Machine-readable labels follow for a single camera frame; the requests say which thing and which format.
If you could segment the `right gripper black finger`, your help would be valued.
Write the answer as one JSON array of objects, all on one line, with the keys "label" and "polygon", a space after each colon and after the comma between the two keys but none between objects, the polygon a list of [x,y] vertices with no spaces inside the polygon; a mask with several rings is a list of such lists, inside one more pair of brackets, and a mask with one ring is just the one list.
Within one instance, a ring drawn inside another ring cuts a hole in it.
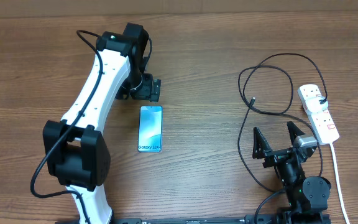
[{"label": "right gripper black finger", "polygon": [[290,135],[291,144],[294,144],[295,139],[298,136],[302,136],[305,133],[292,121],[287,122],[287,128]]},{"label": "right gripper black finger", "polygon": [[253,159],[261,159],[266,156],[267,153],[272,152],[268,141],[265,139],[264,135],[261,133],[258,127],[254,127],[254,145],[252,151]]}]

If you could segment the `Samsung Galaxy smartphone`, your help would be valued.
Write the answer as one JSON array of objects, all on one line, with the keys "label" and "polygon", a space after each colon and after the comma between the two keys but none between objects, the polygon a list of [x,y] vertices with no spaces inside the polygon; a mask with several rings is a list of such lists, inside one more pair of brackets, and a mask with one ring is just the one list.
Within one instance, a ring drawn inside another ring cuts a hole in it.
[{"label": "Samsung Galaxy smartphone", "polygon": [[162,150],[161,106],[141,106],[139,116],[139,152],[160,152]]}]

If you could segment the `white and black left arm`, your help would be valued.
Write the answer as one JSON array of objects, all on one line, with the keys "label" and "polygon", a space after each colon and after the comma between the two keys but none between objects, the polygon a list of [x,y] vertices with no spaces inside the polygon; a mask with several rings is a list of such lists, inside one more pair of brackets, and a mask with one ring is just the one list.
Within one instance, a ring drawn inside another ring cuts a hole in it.
[{"label": "white and black left arm", "polygon": [[161,81],[145,69],[152,39],[142,25],[128,23],[121,34],[104,32],[89,44],[94,51],[92,70],[71,108],[60,121],[47,121],[43,129],[45,157],[30,181],[38,198],[35,181],[43,166],[65,190],[47,194],[72,195],[80,214],[76,223],[114,223],[104,182],[111,155],[103,131],[114,100],[157,102]]}]

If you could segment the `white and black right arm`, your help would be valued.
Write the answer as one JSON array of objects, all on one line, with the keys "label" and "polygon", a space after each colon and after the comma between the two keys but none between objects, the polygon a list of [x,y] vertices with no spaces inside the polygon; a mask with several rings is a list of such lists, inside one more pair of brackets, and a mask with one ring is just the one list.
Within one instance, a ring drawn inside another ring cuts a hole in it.
[{"label": "white and black right arm", "polygon": [[[293,122],[287,123],[291,146],[274,151],[258,127],[254,128],[252,157],[263,159],[265,168],[273,167],[278,173],[283,189],[267,197],[253,215],[246,215],[246,223],[330,223],[328,208],[331,183],[321,176],[305,176],[301,166],[311,157],[318,141],[312,134],[305,134]],[[288,207],[282,207],[275,214],[261,215],[260,209],[271,198],[285,193]]]}]

